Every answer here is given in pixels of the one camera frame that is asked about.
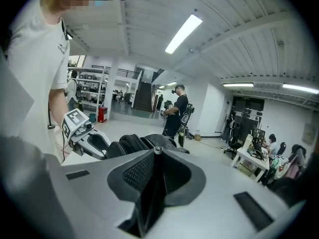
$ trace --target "man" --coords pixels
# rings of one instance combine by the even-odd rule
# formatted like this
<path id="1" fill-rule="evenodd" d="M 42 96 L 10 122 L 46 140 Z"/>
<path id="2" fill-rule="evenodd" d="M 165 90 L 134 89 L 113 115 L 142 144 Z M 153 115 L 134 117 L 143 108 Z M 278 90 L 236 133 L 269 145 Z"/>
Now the man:
<path id="1" fill-rule="evenodd" d="M 267 145 L 266 140 L 264 140 L 265 148 L 267 149 L 268 154 L 270 156 L 276 156 L 278 150 L 280 149 L 280 147 L 277 145 L 276 141 L 277 141 L 276 137 L 273 133 L 269 136 L 269 144 L 270 145 Z"/>
<path id="2" fill-rule="evenodd" d="M 76 89 L 78 84 L 75 80 L 77 76 L 78 73 L 76 71 L 73 71 L 71 74 L 71 80 L 68 83 L 68 87 L 65 89 L 69 111 L 74 110 L 76 108 L 76 104 L 78 103 L 78 99 L 76 97 Z"/>
<path id="3" fill-rule="evenodd" d="M 48 102 L 60 126 L 68 112 L 63 89 L 70 47 L 61 16 L 88 1 L 29 0 L 10 26 L 12 36 L 5 51 L 9 69 L 34 100 L 18 136 L 59 159 L 46 126 Z"/>
<path id="4" fill-rule="evenodd" d="M 164 116 L 167 116 L 167 121 L 162 133 L 163 135 L 169 136 L 173 139 L 180 126 L 180 117 L 183 115 L 188 105 L 188 98 L 185 94 L 185 87 L 183 84 L 177 84 L 175 86 L 174 93 L 176 93 L 179 97 L 174 106 L 164 112 Z"/>

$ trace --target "computer monitor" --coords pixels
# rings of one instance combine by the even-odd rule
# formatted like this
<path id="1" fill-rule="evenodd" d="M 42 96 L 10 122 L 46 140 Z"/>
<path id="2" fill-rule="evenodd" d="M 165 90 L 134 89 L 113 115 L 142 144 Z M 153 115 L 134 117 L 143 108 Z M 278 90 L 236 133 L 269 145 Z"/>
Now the computer monitor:
<path id="1" fill-rule="evenodd" d="M 265 139 L 265 131 L 255 128 L 253 133 L 253 145 L 257 150 L 261 150 Z"/>

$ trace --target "fluorescent light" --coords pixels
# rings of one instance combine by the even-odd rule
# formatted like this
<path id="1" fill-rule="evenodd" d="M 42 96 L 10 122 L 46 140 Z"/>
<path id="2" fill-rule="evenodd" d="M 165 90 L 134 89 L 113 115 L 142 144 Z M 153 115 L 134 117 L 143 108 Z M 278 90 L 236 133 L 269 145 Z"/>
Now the fluorescent light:
<path id="1" fill-rule="evenodd" d="M 253 87 L 252 83 L 226 83 L 224 87 Z"/>
<path id="2" fill-rule="evenodd" d="M 179 47 L 179 45 L 202 23 L 203 21 L 191 15 L 184 25 L 180 28 L 173 40 L 170 42 L 165 52 L 173 54 L 173 52 Z"/>
<path id="3" fill-rule="evenodd" d="M 283 87 L 286 88 L 286 89 L 294 89 L 294 90 L 306 91 L 306 92 L 310 92 L 310 93 L 313 93 L 313 94 L 318 94 L 319 93 L 319 90 L 316 90 L 316 89 L 311 89 L 311 88 L 306 88 L 306 87 L 296 86 L 296 85 L 291 85 L 291 84 L 286 84 L 286 83 L 284 83 Z"/>
<path id="4" fill-rule="evenodd" d="M 171 82 L 171 83 L 168 84 L 168 86 L 174 85 L 174 84 L 176 84 L 176 83 L 177 83 L 177 82 Z"/>

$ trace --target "pillar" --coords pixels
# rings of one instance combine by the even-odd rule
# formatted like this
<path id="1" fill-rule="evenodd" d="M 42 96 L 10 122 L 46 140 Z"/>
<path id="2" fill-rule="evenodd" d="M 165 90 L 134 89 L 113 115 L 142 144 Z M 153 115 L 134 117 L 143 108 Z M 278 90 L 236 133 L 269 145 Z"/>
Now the pillar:
<path id="1" fill-rule="evenodd" d="M 107 119 L 110 118 L 112 93 L 115 86 L 116 73 L 119 68 L 119 59 L 120 59 L 119 57 L 115 57 L 113 59 L 109 78 L 108 78 L 108 83 L 106 85 L 104 106 L 108 108 Z"/>

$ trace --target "black t-shirt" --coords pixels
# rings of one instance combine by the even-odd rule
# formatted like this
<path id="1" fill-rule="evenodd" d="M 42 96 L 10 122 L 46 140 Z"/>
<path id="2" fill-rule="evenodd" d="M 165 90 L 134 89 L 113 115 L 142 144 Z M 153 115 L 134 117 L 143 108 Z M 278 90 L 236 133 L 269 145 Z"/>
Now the black t-shirt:
<path id="1" fill-rule="evenodd" d="M 175 112 L 175 115 L 168 115 L 167 117 L 167 126 L 177 126 L 180 125 L 180 116 L 186 111 L 188 105 L 188 98 L 186 95 L 179 96 L 174 106 L 178 108 L 178 111 Z"/>
<path id="2" fill-rule="evenodd" d="M 187 95 L 179 96 L 176 103 L 174 104 L 174 106 L 179 109 L 179 112 L 177 111 L 175 113 L 175 115 L 178 116 L 178 113 L 179 113 L 179 115 L 182 116 L 183 113 L 186 111 L 187 105 L 188 105 Z"/>

